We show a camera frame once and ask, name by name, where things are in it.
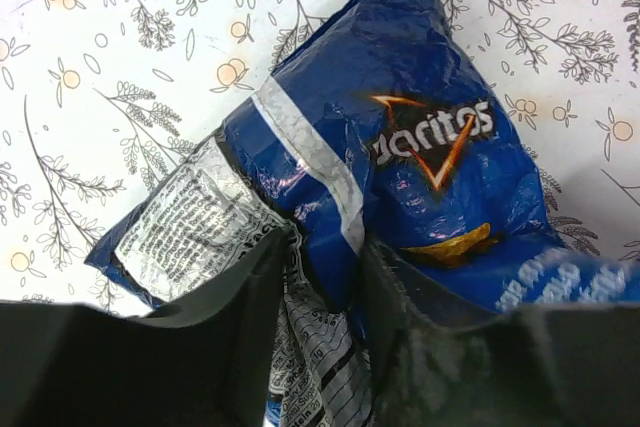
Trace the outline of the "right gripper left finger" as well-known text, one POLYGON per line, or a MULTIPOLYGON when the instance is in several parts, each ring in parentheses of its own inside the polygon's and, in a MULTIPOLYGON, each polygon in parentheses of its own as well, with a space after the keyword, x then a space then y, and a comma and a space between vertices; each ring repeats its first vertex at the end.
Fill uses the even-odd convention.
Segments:
POLYGON ((145 317, 1 307, 5 426, 259 426, 287 260, 274 231, 145 317))

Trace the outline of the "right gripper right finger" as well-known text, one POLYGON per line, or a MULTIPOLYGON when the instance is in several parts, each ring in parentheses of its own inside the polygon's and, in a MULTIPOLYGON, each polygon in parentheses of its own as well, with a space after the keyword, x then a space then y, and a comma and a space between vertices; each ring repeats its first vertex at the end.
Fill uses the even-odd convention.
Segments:
POLYGON ((360 267, 378 426, 635 426, 639 308, 493 314, 379 241, 360 267))

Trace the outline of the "blue Doritos chip bag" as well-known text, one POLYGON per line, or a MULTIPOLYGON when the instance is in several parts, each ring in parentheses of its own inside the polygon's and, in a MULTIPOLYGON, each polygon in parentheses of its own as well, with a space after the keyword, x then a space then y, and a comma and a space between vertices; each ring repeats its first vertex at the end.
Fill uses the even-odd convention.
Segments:
POLYGON ((378 426, 360 267, 379 241, 493 314, 639 306, 639 266, 568 247, 541 176, 440 0, 349 0, 87 263, 154 310, 287 230, 279 426, 378 426))

